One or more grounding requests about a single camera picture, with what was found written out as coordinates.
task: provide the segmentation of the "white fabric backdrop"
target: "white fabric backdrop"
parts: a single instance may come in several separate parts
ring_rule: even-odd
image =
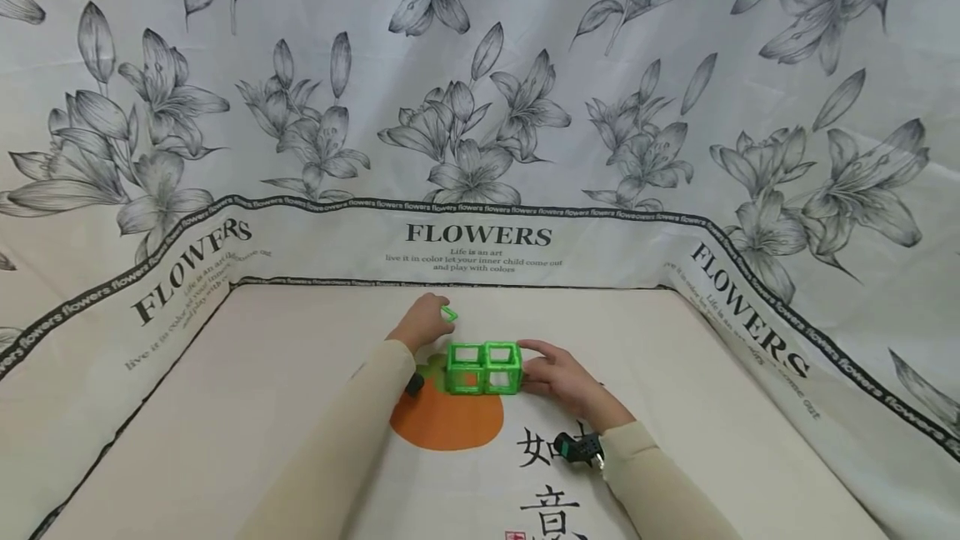
[[[946,538],[958,8],[0,0],[5,538],[236,283],[384,282],[676,288],[891,535]]]

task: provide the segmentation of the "green magnetic building tile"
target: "green magnetic building tile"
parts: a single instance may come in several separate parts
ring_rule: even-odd
[[[484,393],[517,394],[520,391],[520,349],[515,342],[487,342],[484,354]]]
[[[483,394],[483,345],[451,343],[447,349],[447,392]]]
[[[447,352],[450,394],[517,394],[523,376],[515,342],[453,343]]]
[[[444,315],[447,315],[446,317],[444,317],[444,319],[447,319],[447,323],[453,323],[454,321],[457,320],[457,318],[460,317],[460,315],[456,314],[456,312],[454,312],[453,309],[448,307],[447,305],[442,305],[440,307],[440,310],[443,312]]]

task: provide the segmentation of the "green square frame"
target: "green square frame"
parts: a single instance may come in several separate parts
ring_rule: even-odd
[[[494,350],[507,350],[510,357],[507,361],[493,361]],[[487,342],[482,345],[482,360],[484,361],[484,393],[485,394],[517,394],[520,391],[520,378],[523,377],[520,349],[515,342]],[[491,376],[495,373],[507,375],[507,386],[493,386]]]
[[[456,357],[457,349],[472,348],[477,351],[476,361],[460,361]],[[473,375],[476,384],[467,383],[463,377]],[[447,392],[450,394],[483,394],[484,393],[484,350],[482,344],[450,343],[447,347],[447,373],[444,375]]]

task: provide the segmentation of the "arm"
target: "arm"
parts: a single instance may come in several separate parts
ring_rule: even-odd
[[[602,475],[644,540],[738,540],[730,522],[666,456],[639,421],[600,437]]]
[[[650,437],[643,424],[569,352],[520,340],[543,357],[525,362],[523,389],[549,396],[601,434],[604,479],[643,540],[738,540],[730,522]]]
[[[238,540],[340,538],[353,503],[389,430],[390,414],[416,371],[419,347],[450,333],[440,306],[425,294],[347,386],[245,522]]]

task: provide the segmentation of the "hand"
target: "hand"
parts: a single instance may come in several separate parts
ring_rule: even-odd
[[[542,355],[523,364],[520,388],[525,393],[549,396],[575,418],[586,420],[594,432],[637,421],[570,352],[543,340],[519,340],[517,345]]]
[[[440,311],[440,307],[449,304],[446,296],[431,292],[423,294],[403,315],[387,339],[399,340],[416,355],[423,346],[435,343],[437,338],[453,332],[453,324],[443,319]]]

